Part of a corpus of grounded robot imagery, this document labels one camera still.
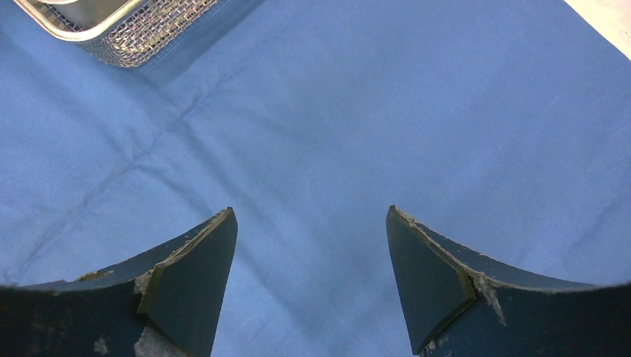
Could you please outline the steel instrument pan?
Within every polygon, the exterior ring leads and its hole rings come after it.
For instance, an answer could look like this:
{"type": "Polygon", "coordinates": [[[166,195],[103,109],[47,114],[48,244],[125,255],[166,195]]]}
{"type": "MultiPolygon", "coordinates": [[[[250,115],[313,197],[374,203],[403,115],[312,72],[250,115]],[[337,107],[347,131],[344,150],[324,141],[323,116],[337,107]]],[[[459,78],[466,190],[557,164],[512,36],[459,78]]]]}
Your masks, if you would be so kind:
{"type": "Polygon", "coordinates": [[[39,4],[51,7],[74,25],[89,29],[100,24],[117,10],[127,5],[127,0],[42,0],[39,4]]]}

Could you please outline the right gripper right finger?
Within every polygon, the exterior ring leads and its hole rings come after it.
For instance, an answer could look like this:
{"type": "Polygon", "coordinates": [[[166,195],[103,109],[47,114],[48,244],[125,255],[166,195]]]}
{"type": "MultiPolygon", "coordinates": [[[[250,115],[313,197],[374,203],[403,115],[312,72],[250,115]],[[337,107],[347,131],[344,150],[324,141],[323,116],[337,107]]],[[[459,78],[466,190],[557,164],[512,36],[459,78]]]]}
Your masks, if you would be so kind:
{"type": "Polygon", "coordinates": [[[415,356],[628,356],[630,285],[535,274],[391,206],[391,264],[415,356]]]}

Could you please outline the blue surgical wrap cloth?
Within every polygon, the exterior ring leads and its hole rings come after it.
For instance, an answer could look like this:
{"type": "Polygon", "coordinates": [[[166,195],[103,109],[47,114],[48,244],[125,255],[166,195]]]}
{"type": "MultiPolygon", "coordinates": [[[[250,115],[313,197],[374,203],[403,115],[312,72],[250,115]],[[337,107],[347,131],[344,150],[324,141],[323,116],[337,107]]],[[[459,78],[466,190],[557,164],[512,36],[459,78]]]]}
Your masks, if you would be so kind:
{"type": "Polygon", "coordinates": [[[1,282],[232,207],[214,356],[408,356],[396,205],[502,262],[630,279],[630,61],[563,1],[227,1],[104,65],[1,3],[1,282]]]}

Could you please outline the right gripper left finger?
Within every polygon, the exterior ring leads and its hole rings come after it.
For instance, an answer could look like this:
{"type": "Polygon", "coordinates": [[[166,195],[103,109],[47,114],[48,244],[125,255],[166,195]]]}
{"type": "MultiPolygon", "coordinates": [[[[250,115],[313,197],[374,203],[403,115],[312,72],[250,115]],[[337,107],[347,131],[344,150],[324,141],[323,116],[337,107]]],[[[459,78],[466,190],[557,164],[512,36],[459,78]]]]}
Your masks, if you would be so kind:
{"type": "Polygon", "coordinates": [[[76,280],[2,286],[1,354],[209,356],[237,232],[225,208],[76,280]]]}

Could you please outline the metal mesh tray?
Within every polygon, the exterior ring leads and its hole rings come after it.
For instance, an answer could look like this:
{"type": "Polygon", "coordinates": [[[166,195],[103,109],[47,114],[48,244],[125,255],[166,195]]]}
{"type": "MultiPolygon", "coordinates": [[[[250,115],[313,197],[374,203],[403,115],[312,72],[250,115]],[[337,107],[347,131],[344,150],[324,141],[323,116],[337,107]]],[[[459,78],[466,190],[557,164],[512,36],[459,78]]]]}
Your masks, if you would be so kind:
{"type": "Polygon", "coordinates": [[[127,5],[89,29],[74,25],[37,1],[17,0],[16,4],[54,38],[119,68],[144,64],[217,4],[213,0],[127,1],[127,5]]]}

